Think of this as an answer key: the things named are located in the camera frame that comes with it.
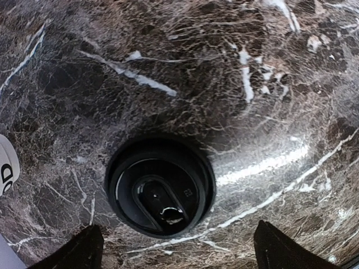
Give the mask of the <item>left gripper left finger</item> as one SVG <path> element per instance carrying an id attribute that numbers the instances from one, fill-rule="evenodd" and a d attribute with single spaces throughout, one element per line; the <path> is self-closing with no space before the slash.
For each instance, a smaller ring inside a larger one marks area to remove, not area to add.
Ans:
<path id="1" fill-rule="evenodd" d="M 90 225 L 73 236 L 56 252 L 31 266 L 32 269 L 99 269 L 104 238 L 99 225 Z"/>

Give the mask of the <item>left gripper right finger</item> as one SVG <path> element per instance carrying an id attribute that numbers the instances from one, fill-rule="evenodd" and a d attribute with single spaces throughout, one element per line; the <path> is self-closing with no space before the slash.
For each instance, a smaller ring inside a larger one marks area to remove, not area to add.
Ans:
<path id="1" fill-rule="evenodd" d="M 258 268 L 338 268 L 297 244 L 268 221 L 259 221 L 254 247 Z"/>

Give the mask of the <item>single white paper cup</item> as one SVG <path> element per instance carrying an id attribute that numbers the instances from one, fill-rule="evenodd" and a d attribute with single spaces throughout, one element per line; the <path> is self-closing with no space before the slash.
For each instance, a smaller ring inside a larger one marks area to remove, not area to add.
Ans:
<path id="1" fill-rule="evenodd" d="M 7 137 L 1 137 L 1 196 L 20 176 L 20 163 L 16 151 Z"/>

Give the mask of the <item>stack of black lids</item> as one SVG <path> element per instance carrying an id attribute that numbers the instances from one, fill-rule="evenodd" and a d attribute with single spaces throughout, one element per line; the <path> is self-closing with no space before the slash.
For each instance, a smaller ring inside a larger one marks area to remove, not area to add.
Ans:
<path id="1" fill-rule="evenodd" d="M 104 178 L 117 217 L 141 234 L 172 239 L 207 217 L 217 193 L 207 154 L 169 134 L 128 140 L 111 157 Z"/>

